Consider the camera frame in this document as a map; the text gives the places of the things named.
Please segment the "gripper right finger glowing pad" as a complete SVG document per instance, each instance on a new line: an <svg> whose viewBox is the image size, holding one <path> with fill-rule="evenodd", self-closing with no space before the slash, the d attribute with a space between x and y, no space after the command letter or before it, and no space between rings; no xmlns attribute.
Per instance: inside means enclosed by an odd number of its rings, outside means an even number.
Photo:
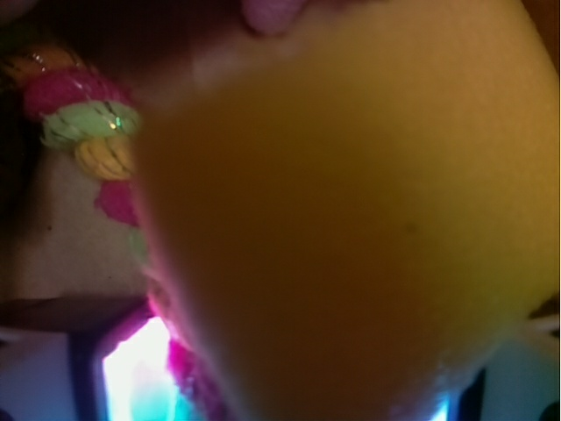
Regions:
<svg viewBox="0 0 561 421"><path fill-rule="evenodd" d="M439 368L422 420L559 420L558 324L526 324L473 365Z"/></svg>

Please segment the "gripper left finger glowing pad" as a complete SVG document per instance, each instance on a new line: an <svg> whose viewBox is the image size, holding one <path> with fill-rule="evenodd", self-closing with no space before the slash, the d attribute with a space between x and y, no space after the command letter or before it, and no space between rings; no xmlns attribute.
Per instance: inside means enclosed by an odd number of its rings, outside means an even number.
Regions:
<svg viewBox="0 0 561 421"><path fill-rule="evenodd" d="M146 306L100 322L69 340L79 420L191 420L167 367L170 335Z"/></svg>

